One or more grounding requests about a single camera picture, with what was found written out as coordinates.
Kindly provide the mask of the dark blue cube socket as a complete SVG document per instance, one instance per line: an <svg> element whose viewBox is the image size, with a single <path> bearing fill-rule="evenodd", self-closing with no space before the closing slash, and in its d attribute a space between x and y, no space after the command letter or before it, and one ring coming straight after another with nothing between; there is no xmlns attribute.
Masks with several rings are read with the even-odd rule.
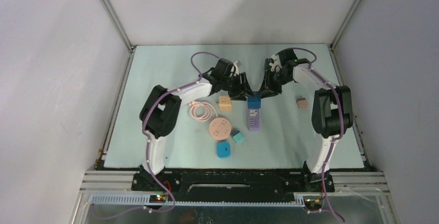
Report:
<svg viewBox="0 0 439 224"><path fill-rule="evenodd" d="M261 97L258 91L253 92L252 96L247 97L247 108L248 109L261 108Z"/></svg>

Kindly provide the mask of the beige cube socket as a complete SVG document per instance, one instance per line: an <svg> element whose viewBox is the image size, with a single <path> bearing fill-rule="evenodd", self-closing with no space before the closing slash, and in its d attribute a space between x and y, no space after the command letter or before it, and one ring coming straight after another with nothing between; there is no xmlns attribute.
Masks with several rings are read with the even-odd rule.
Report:
<svg viewBox="0 0 439 224"><path fill-rule="evenodd" d="M218 107L220 111L231 111L232 110L232 100L229 96L219 96Z"/></svg>

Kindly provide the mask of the purple power strip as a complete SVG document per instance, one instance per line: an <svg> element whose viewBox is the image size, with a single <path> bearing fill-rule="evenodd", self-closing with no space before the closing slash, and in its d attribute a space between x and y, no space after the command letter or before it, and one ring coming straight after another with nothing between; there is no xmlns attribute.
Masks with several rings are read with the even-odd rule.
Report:
<svg viewBox="0 0 439 224"><path fill-rule="evenodd" d="M247 128L249 131L260 130L260 110L248 109L247 110Z"/></svg>

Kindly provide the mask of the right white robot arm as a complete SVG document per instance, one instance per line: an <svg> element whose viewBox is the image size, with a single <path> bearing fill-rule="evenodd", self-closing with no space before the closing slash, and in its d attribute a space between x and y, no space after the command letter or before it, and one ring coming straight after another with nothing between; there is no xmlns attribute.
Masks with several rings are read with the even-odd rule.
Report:
<svg viewBox="0 0 439 224"><path fill-rule="evenodd" d="M299 83L314 94L311 123L321 136L317 146L305 161L305 175L301 185L308 192L316 191L321 185L334 149L347 129L354 122L351 90L348 86L331 83L314 68L317 55L310 61L298 58L297 48L287 48L275 53L264 62L264 78L258 91L261 98L274 97L282 93L283 85Z"/></svg>

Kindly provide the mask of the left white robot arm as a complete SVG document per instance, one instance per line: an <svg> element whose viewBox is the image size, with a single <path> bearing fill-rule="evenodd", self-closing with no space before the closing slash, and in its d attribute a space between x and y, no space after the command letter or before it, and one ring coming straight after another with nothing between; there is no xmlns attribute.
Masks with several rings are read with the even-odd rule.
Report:
<svg viewBox="0 0 439 224"><path fill-rule="evenodd" d="M220 91L227 92L232 100L246 100L248 96L253 96L246 73L237 73L234 64L224 58L193 82L174 89L161 85L152 88L139 114L142 133L147 138L143 167L149 172L143 183L149 190L158 191L164 184L159 172L165 167L166 136L175 128L180 107Z"/></svg>

